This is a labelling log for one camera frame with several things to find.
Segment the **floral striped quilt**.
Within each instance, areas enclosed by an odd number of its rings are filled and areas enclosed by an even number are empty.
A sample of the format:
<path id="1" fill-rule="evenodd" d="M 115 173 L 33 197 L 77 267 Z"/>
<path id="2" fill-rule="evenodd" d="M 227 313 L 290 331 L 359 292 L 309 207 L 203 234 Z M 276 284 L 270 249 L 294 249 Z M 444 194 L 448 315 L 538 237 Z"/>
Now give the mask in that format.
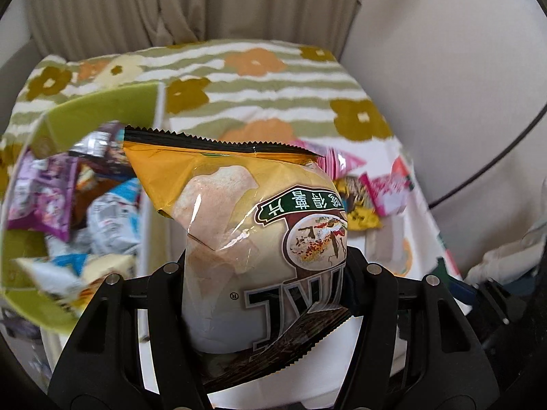
<path id="1" fill-rule="evenodd" d="M 49 55 L 30 72 L 1 137 L 1 182 L 44 111 L 87 94 L 161 82 L 166 123 L 224 141 L 342 138 L 393 133 L 359 83 L 323 48 L 258 40 L 152 47 L 81 61 Z"/>

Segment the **pink white snack bag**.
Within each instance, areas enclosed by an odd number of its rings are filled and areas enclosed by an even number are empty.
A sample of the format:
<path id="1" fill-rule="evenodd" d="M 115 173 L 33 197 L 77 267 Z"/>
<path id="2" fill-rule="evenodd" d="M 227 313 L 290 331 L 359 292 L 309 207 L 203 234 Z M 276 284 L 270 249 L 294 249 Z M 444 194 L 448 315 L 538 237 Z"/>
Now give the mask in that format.
<path id="1" fill-rule="evenodd" d="M 380 217 L 401 214 L 414 189 L 410 171 L 400 155 L 393 161 L 390 173 L 374 178 L 364 173 L 359 176 L 359 181 L 367 189 Z"/>

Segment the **purple snack bag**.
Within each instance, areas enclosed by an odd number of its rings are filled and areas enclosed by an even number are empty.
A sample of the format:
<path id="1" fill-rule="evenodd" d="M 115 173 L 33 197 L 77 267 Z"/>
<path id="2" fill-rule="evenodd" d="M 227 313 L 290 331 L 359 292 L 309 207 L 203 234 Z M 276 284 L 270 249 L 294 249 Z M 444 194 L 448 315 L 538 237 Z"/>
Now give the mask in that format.
<path id="1" fill-rule="evenodd" d="M 40 231 L 67 242 L 78 158 L 61 153 L 38 159 L 27 151 L 9 202 L 8 229 Z"/>

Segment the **yellow potato chips bag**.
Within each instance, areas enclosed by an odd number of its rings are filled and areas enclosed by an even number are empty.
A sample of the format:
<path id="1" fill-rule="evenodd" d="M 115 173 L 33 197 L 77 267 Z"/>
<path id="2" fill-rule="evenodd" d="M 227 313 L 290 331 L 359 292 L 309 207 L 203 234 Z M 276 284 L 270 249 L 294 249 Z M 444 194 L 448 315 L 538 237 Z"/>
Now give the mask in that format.
<path id="1" fill-rule="evenodd" d="M 217 392 L 292 365 L 349 318 L 349 224 L 314 152 L 127 127 L 123 151 L 185 236 L 182 314 Z"/>

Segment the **pink striped snack bag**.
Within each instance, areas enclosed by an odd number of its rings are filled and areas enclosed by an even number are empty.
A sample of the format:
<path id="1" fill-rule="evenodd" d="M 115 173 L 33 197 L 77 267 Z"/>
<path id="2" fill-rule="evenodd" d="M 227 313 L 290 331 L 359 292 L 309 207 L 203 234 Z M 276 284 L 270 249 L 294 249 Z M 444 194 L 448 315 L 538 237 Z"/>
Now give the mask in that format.
<path id="1" fill-rule="evenodd" d="M 317 145 L 300 139 L 294 140 L 291 144 L 317 154 L 317 165 L 332 180 L 343 178 L 352 170 L 366 165 L 363 158 L 335 147 Z"/>

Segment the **white blue snack bag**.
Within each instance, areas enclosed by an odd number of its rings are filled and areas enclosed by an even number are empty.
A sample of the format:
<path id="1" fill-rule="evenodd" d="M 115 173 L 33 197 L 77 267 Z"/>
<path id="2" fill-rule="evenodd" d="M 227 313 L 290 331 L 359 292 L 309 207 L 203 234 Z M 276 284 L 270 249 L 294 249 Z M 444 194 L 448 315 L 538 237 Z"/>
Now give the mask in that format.
<path id="1" fill-rule="evenodd" d="M 98 196 L 87 209 L 87 228 L 94 255 L 135 255 L 141 242 L 137 178 Z"/>

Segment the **beige curtain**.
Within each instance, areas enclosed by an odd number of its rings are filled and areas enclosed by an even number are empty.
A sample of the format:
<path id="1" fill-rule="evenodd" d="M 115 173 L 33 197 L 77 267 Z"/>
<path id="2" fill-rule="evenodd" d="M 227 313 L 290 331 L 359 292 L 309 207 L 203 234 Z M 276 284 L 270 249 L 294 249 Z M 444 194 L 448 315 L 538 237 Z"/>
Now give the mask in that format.
<path id="1" fill-rule="evenodd" d="M 213 39 L 304 43 L 340 54 L 360 0 L 26 0 L 44 55 L 70 60 Z"/>

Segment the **yellow brown snack bag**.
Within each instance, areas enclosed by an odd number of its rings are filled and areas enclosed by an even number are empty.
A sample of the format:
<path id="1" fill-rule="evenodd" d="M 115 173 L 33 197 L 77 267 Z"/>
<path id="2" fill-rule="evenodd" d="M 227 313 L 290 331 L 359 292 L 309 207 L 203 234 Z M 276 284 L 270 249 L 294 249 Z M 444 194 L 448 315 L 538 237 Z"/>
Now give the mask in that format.
<path id="1" fill-rule="evenodd" d="M 355 176 L 345 176 L 335 180 L 334 185 L 344 205 L 350 231 L 382 228 L 381 219 L 365 184 Z"/>

